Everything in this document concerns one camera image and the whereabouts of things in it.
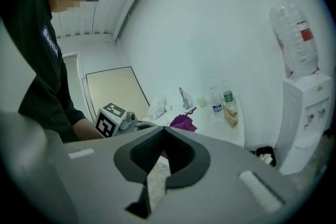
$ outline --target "brown paper bag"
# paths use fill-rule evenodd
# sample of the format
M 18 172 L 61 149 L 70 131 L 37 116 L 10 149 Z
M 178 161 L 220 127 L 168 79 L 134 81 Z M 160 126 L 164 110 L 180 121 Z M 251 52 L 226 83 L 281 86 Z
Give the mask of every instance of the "brown paper bag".
M 226 119 L 227 123 L 230 125 L 231 128 L 235 126 L 238 122 L 237 112 L 234 114 L 234 116 L 231 116 L 226 108 L 224 108 L 224 118 Z

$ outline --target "gray device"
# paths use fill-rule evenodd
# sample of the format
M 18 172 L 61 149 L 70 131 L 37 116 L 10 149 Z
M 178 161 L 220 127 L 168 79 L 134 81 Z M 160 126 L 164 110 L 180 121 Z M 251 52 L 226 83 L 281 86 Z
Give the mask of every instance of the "gray device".
M 0 122 L 0 153 L 9 176 L 57 223 L 280 220 L 296 194 L 285 177 L 247 150 L 189 131 L 158 126 L 63 144 L 56 132 L 18 113 L 2 112 Z M 151 212 L 146 177 L 163 150 L 171 176 Z M 246 171 L 254 175 L 250 182 L 241 178 Z M 272 200 L 274 212 L 266 208 Z

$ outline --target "water bottle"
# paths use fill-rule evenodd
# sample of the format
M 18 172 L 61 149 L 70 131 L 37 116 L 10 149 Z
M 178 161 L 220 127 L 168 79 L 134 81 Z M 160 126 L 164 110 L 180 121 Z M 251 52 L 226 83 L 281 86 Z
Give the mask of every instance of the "water bottle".
M 283 0 L 271 8 L 269 17 L 291 74 L 300 77 L 314 73 L 318 69 L 316 43 L 302 10 L 291 0 Z
M 215 113 L 222 111 L 221 95 L 216 91 L 214 86 L 209 87 L 210 89 L 210 103 L 212 109 Z
M 226 80 L 223 80 L 223 97 L 224 107 L 232 116 L 234 116 L 237 113 L 236 102 Z

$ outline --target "ceiling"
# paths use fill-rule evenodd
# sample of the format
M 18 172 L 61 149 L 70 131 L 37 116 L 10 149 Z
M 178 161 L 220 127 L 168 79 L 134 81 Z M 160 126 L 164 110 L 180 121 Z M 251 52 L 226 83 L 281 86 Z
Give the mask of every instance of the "ceiling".
M 56 37 L 85 34 L 112 34 L 116 41 L 135 0 L 100 0 L 92 6 L 53 13 L 51 23 Z

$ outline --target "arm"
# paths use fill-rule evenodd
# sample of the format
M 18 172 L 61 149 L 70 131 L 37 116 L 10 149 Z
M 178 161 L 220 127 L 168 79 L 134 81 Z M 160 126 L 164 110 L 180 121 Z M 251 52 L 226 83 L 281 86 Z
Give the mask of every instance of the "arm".
M 57 93 L 57 99 L 61 103 L 64 113 L 71 123 L 77 138 L 79 140 L 101 138 L 101 136 L 97 133 L 94 124 L 88 121 L 81 111 L 74 108 L 74 104 L 69 93 L 67 68 L 63 59 L 61 59 L 60 82 L 61 87 Z

